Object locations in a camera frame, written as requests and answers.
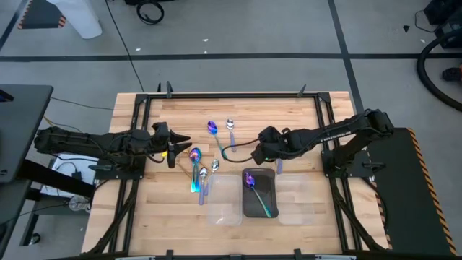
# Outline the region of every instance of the clear plastic container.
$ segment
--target clear plastic container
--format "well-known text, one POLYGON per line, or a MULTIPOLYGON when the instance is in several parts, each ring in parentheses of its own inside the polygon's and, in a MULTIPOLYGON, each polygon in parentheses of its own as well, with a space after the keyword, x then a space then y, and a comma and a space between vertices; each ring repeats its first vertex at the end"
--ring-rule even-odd
POLYGON ((311 225, 314 218, 308 174, 276 176, 278 220, 283 225, 311 225))
POLYGON ((239 175, 214 174, 209 179, 207 221, 210 225, 240 225, 243 184, 239 175))

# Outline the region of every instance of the wheel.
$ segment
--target wheel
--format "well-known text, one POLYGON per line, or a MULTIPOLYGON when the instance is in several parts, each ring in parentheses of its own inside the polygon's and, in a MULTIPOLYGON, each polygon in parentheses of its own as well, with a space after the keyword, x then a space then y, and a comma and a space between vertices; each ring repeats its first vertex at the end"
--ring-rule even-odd
POLYGON ((30 238, 29 246, 35 245, 36 243, 40 242, 40 235, 38 233, 33 233, 32 237, 30 238))

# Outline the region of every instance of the table frame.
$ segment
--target table frame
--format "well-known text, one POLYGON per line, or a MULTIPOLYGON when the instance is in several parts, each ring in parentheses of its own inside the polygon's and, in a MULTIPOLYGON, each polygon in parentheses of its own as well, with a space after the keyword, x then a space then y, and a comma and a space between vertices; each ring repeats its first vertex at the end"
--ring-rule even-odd
MULTIPOLYGON (((329 92, 309 92, 309 93, 303 93, 303 92, 208 92, 208 93, 173 93, 169 91, 168 93, 156 93, 156 94, 138 94, 136 95, 135 98, 135 104, 134 104, 134 111, 133 111, 133 116, 131 119, 131 128, 130 130, 136 129, 136 126, 138 124, 138 118, 139 118, 139 113, 141 109, 141 104, 145 104, 144 106, 144 113, 143 113, 143 118, 142 118, 142 123, 141 123, 141 129, 147 130, 148 127, 148 119, 149 119, 149 110, 151 107, 151 103, 154 102, 155 100, 159 99, 194 99, 194 98, 201 98, 201 99, 209 99, 209 98, 309 98, 313 99, 315 103, 315 109, 316 109, 316 115, 318 117, 318 124, 320 127, 325 126, 324 124, 324 119, 323 119, 323 109, 321 106, 321 103, 325 103, 326 110, 327 110, 327 115, 328 115, 328 121, 330 124, 334 123, 334 111, 332 108, 331 104, 331 96, 329 92)), ((338 147, 340 145, 340 142, 338 139, 334 140, 334 146, 338 147)), ((327 143, 323 143, 323 150, 329 150, 329 145, 327 143)), ((339 190, 336 184, 336 179, 335 178, 329 178, 329 183, 331 187, 331 193, 332 196, 334 195, 335 190, 339 190)), ((345 197, 345 202, 348 208, 353 212, 354 214, 354 207, 353 207, 353 202, 352 202, 352 195, 351 191, 349 188, 348 184, 348 179, 347 178, 342 178, 341 180, 342 187, 344 190, 344 197, 345 197)), ((118 192, 118 199, 116 203, 116 208, 115 208, 115 214, 114 214, 114 220, 119 216, 119 214, 122 211, 123 208, 123 198, 125 197, 126 193, 126 184, 127 181, 122 180, 121 184, 119 186, 119 192, 118 192)), ((131 194, 135 194, 134 202, 131 204, 128 210, 128 216, 127 216, 127 221, 126 221, 126 229, 124 233, 124 238, 123 238, 123 248, 122 252, 125 254, 128 254, 129 247, 130 247, 130 240, 131 240, 131 230, 132 230, 132 225, 134 221, 134 213, 135 213, 135 206, 136 206, 136 192, 138 190, 139 186, 139 180, 133 180, 132 187, 131 187, 131 194)), ((339 232, 339 240, 341 244, 341 249, 343 252, 348 251, 348 242, 347 242, 347 235, 345 232, 345 226, 344 226, 344 220, 342 217, 341 213, 341 208, 338 204, 334 203, 334 211, 336 215, 336 222, 337 222, 337 228, 339 232)), ((358 232, 356 229, 351 226, 352 228, 352 233, 353 233, 353 239, 354 239, 354 248, 356 250, 362 250, 362 244, 361 244, 361 239, 359 237, 358 232)), ((109 248, 108 252, 115 253, 116 252, 116 241, 117 241, 117 235, 118 232, 117 230, 114 232, 113 237, 111 238, 109 242, 109 248)), ((296 255, 301 255, 300 252, 295 250, 296 255)), ((168 250, 166 252, 166 257, 173 255, 173 251, 168 250)), ((201 259, 208 259, 208 258, 214 258, 216 256, 200 256, 201 259)), ((271 255, 271 258, 273 259, 279 259, 279 258, 284 258, 287 257, 285 255, 271 255)))

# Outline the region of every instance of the plastic container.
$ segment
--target plastic container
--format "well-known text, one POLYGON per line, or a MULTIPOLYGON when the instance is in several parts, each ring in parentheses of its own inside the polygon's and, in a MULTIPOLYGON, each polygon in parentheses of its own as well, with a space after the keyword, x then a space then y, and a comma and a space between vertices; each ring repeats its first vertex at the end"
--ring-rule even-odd
POLYGON ((47 0, 58 7, 66 20, 84 39, 103 33, 98 18, 88 0, 47 0))
POLYGON ((209 225, 240 225, 243 221, 243 184, 239 175, 212 175, 209 179, 209 225))
POLYGON ((276 176, 278 220, 283 225, 311 225, 314 218, 308 174, 276 176))

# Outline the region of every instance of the silver spoon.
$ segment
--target silver spoon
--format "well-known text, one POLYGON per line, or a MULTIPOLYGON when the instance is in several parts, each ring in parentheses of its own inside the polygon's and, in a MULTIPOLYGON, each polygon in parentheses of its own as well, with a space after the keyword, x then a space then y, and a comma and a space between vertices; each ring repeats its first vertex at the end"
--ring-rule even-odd
MULTIPOLYGON (((231 145, 236 145, 236 141, 234 140, 234 134, 232 132, 232 130, 234 129, 234 121, 231 118, 226 120, 226 128, 228 128, 228 130, 230 130, 231 145)), ((231 150, 233 152, 236 152, 237 148, 236 147, 231 147, 231 150)))
POLYGON ((199 195, 199 205, 204 204, 204 192, 205 192, 204 180, 205 180, 205 177, 207 177, 207 173, 209 172, 207 171, 207 168, 205 167, 203 167, 199 171, 199 176, 201 177, 201 194, 199 195))
MULTIPOLYGON (((212 174, 214 174, 218 168, 219 168, 219 161, 218 159, 214 159, 214 161, 212 162, 212 174)), ((207 185, 205 186, 205 189, 204 189, 204 196, 207 196, 209 195, 209 182, 207 181, 207 185)))

